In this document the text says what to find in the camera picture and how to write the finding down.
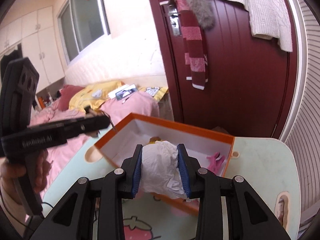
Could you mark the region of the person's left hand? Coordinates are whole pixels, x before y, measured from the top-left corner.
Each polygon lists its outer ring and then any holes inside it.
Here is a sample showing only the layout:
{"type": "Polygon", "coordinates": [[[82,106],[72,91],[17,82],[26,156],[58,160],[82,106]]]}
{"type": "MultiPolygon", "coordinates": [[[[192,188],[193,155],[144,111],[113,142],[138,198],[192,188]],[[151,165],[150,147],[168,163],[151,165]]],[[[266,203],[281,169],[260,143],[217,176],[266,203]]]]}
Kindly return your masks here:
{"type": "MultiPolygon", "coordinates": [[[[52,168],[52,164],[48,162],[48,150],[42,150],[36,161],[35,170],[35,193],[40,193],[47,186],[47,176],[52,168]]],[[[11,164],[6,159],[1,165],[1,178],[2,185],[5,191],[11,195],[17,195],[17,191],[14,185],[14,179],[18,179],[24,176],[27,169],[22,164],[11,164]]]]}

